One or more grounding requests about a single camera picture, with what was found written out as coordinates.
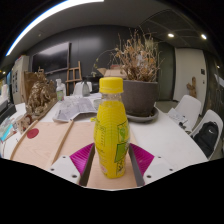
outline wooden easel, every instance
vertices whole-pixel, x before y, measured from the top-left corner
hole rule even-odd
[[[75,70],[79,70],[79,78],[76,79],[75,78]],[[72,71],[73,72],[73,79],[69,80],[69,72]],[[74,84],[74,89],[75,89],[75,82],[76,81],[82,81],[82,75],[81,75],[81,66],[80,66],[80,61],[78,61],[78,67],[75,68],[69,68],[67,70],[67,96],[69,95],[69,82],[73,82]]]

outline white chair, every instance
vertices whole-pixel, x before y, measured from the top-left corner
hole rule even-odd
[[[75,89],[73,92],[73,95],[82,95],[82,87],[84,82],[78,82],[75,84]],[[92,83],[87,82],[87,85],[89,86],[89,91],[92,92]]]
[[[214,151],[213,153],[210,155],[210,157],[208,158],[208,160],[211,159],[212,155],[215,152],[215,149],[218,145],[219,139],[220,139],[220,135],[222,133],[222,128],[223,128],[223,122],[222,119],[219,117],[219,115],[217,113],[215,113],[213,110],[208,110],[206,112],[206,114],[204,115],[204,117],[202,118],[202,120],[200,121],[200,123],[197,125],[197,127],[192,131],[192,133],[190,134],[190,136],[194,137],[202,128],[204,123],[207,123],[209,121],[212,122],[216,122],[216,124],[218,125],[218,129],[219,129],[219,134],[218,134],[218,138],[216,140],[215,146],[214,146]]]
[[[200,114],[201,102],[192,96],[184,95],[175,110],[188,119],[191,129],[193,129]]]

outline red dot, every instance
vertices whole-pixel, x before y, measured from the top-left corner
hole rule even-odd
[[[27,132],[27,137],[28,138],[35,138],[39,133],[39,130],[37,128],[31,129],[30,131]]]

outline paper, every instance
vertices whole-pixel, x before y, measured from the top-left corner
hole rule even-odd
[[[168,116],[178,120],[179,122],[185,122],[187,121],[187,118],[183,117],[183,115],[179,114],[174,108],[171,108],[170,111],[168,112]]]
[[[97,113],[88,98],[66,97],[53,117],[55,122],[69,122],[82,113]]]
[[[89,96],[85,97],[88,99],[101,99],[102,94],[101,93],[91,93]],[[75,94],[75,95],[70,95],[70,96],[65,96],[64,99],[79,99],[79,98],[84,98],[82,95]]]

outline white wall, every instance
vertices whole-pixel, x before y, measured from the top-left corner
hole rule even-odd
[[[189,95],[187,83],[192,84],[192,77],[196,78],[197,99],[201,101],[201,112],[204,107],[207,90],[207,70],[202,50],[180,48],[175,49],[176,55],[176,82],[174,100],[180,101],[184,95]]]

